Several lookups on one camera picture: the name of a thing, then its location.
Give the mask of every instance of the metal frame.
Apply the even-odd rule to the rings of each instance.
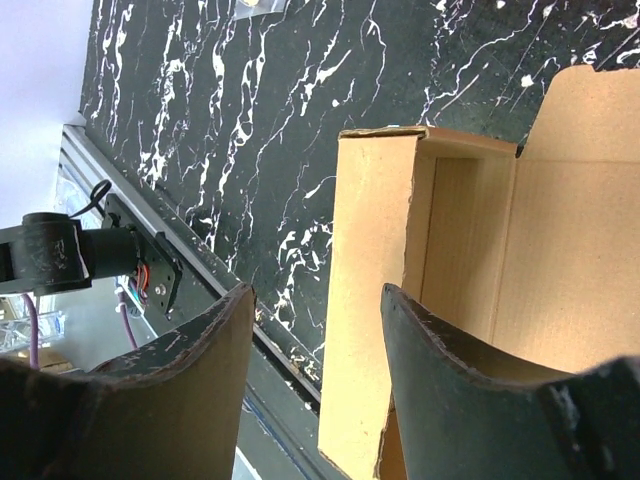
[[[208,286],[225,295],[238,282],[175,213],[159,199],[145,198],[86,137],[81,127],[65,126],[61,164],[83,188],[109,179],[113,191],[152,235],[163,232]],[[165,210],[164,219],[158,211]],[[318,452],[320,394],[254,326],[238,446],[265,480],[271,478],[342,479]]]

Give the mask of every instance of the brown cardboard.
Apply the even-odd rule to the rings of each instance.
[[[560,370],[640,353],[638,91],[640,71],[559,73],[519,159],[444,129],[341,134],[318,443],[346,475],[405,478],[385,282]]]

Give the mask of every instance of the white wall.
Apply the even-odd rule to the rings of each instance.
[[[0,228],[52,210],[77,113],[92,0],[0,0]]]

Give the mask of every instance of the clear plastic packaging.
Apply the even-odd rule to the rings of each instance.
[[[38,345],[40,347],[61,340],[64,337],[65,317],[62,312],[38,315]],[[29,317],[0,322],[0,353],[28,349],[31,338]]]
[[[287,0],[236,0],[235,20],[266,15],[267,13],[282,13],[287,6]]]

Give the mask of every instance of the black marble table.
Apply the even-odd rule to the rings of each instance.
[[[261,300],[319,385],[337,136],[429,124],[525,142],[562,68],[640,64],[640,3],[96,0],[87,133],[146,181]]]

